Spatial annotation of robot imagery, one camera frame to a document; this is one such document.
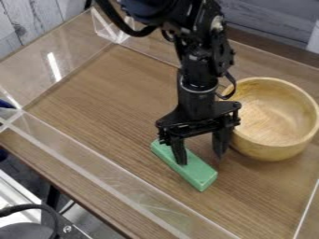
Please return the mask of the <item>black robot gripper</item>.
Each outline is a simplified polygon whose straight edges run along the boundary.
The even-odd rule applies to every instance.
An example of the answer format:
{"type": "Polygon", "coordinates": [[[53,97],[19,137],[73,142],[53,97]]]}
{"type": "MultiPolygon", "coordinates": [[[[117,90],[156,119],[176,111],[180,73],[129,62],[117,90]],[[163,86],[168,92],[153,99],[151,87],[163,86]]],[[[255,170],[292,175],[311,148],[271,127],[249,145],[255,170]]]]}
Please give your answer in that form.
{"type": "Polygon", "coordinates": [[[171,146],[179,165],[187,164],[184,139],[212,134],[213,152],[219,159],[227,151],[231,135],[240,124],[237,116],[241,104],[237,101],[216,100],[216,88],[191,91],[177,86],[177,106],[156,121],[159,142],[171,146]]]}

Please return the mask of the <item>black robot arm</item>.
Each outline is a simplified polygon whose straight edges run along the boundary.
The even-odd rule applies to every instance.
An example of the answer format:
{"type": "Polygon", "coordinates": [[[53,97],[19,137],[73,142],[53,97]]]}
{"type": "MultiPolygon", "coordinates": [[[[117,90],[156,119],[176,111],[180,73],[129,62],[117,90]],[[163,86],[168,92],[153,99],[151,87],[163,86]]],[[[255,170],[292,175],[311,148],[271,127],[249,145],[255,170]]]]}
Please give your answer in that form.
{"type": "Polygon", "coordinates": [[[235,51],[216,0],[96,0],[103,13],[125,34],[144,37],[161,31],[175,45],[177,106],[156,122],[159,141],[171,147],[176,163],[188,162],[184,139],[213,137],[213,152],[223,155],[231,141],[241,104],[216,92],[219,79],[229,78],[235,51]]]}

